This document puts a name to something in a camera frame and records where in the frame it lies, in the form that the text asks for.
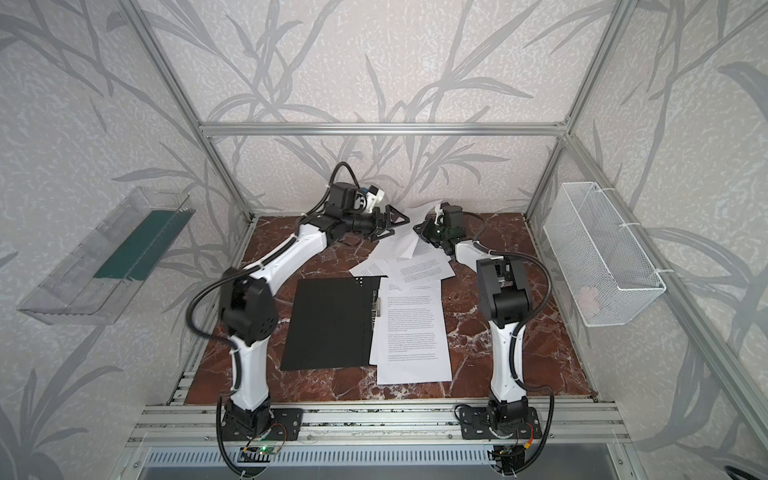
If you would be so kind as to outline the white printed paper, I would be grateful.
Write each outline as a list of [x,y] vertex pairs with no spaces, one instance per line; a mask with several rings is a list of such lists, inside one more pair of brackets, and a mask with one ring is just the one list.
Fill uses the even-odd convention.
[[429,214],[435,213],[442,203],[443,200],[436,200],[404,210],[404,213],[409,217],[409,222],[407,225],[396,228],[395,246],[392,253],[393,258],[413,257],[417,243],[420,241],[414,228],[417,225],[422,224]]
[[445,382],[452,379],[441,285],[402,289],[383,278],[376,321],[377,383]]
[[372,366],[377,366],[378,365],[378,332],[379,332],[378,322],[381,319],[381,317],[378,318],[378,319],[376,319],[374,317],[375,301],[374,301],[373,308],[372,308],[372,315],[373,315],[373,317],[372,317],[372,339],[371,339],[371,347],[370,347],[370,353],[369,353],[369,364],[372,365]]
[[366,259],[349,272],[354,277],[388,277],[390,268],[386,260]]

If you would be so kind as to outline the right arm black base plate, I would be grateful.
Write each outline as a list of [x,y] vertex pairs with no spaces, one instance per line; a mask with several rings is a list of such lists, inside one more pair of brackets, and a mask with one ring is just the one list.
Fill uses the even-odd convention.
[[464,440],[527,442],[543,435],[538,413],[526,397],[515,402],[490,400],[481,407],[457,404],[453,414]]

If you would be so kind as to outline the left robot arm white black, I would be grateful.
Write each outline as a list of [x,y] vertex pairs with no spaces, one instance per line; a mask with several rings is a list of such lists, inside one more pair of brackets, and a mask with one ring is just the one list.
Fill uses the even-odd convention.
[[228,414],[254,425],[271,413],[268,340],[278,322],[274,295],[289,277],[348,233],[377,241],[410,222],[383,199],[384,192],[374,185],[333,183],[315,208],[299,218],[287,240],[247,268],[230,271],[234,278],[220,288],[220,322],[227,328],[232,359]]

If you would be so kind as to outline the clear plastic wall tray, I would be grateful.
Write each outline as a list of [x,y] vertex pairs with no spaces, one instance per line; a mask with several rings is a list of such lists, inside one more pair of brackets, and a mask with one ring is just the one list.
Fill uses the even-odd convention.
[[134,188],[17,310],[47,325],[114,324],[194,213],[188,193]]

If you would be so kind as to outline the aluminium front rail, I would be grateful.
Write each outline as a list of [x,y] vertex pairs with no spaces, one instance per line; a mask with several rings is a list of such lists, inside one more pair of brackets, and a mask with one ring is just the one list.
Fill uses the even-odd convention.
[[[471,445],[453,415],[454,400],[305,402],[296,441],[289,446]],[[148,406],[127,445],[214,446],[215,408],[203,405]],[[614,403],[560,397],[547,443],[629,443],[630,435]]]

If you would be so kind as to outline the blue and black file folder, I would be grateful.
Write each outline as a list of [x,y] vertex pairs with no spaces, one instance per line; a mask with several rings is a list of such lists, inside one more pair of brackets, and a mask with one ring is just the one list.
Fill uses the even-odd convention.
[[300,280],[281,369],[367,367],[379,287],[378,277]]

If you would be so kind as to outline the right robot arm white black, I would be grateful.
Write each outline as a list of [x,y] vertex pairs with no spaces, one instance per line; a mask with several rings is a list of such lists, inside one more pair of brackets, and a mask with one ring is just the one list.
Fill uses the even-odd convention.
[[443,250],[476,274],[479,309],[491,334],[493,371],[487,406],[489,419],[497,423],[517,421],[528,409],[525,390],[510,362],[522,357],[515,342],[525,330],[523,321],[533,312],[527,273],[520,260],[469,238],[460,206],[443,202],[426,214],[413,230],[427,244]]

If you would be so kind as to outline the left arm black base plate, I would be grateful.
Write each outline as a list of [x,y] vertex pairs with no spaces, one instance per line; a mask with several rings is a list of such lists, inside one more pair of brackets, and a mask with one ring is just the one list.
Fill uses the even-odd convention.
[[233,415],[225,412],[222,439],[228,441],[267,440],[297,441],[302,427],[304,410],[301,408],[272,409],[269,416],[259,419],[254,428],[239,423]]

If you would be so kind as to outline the aluminium cage frame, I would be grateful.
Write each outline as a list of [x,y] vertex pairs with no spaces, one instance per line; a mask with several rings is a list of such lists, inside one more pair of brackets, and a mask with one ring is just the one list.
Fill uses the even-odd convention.
[[[538,203],[546,184],[550,181],[562,152],[568,152],[586,178],[596,182],[621,216],[630,221],[637,219],[621,195],[613,188],[611,180],[594,157],[587,151],[575,133],[578,121],[583,115],[588,99],[592,96],[599,78],[606,71],[611,55],[629,25],[637,7],[634,1],[618,1],[610,14],[607,29],[601,37],[597,52],[587,70],[585,79],[577,93],[573,108],[560,122],[501,122],[501,123],[414,123],[414,122],[278,122],[278,123],[213,123],[209,129],[217,136],[555,136],[558,141],[542,174],[531,202]],[[160,41],[141,5],[137,1],[122,1],[119,4],[121,16],[127,27],[135,34],[148,55],[160,79],[181,111],[192,134],[193,143],[198,146],[206,160],[214,167],[228,192],[234,197],[238,208],[246,218],[253,212],[245,201],[242,191],[233,181],[210,138],[206,126],[194,112],[189,96],[183,91],[178,76],[173,71]],[[734,409],[749,427],[756,441],[767,444],[767,398],[750,377],[737,355],[727,346],[714,325],[705,317],[693,295],[684,285],[678,273],[672,270],[667,258],[658,250],[646,230],[637,228],[636,238],[645,250],[652,265],[665,269],[667,281],[666,301],[690,344],[706,363]]]

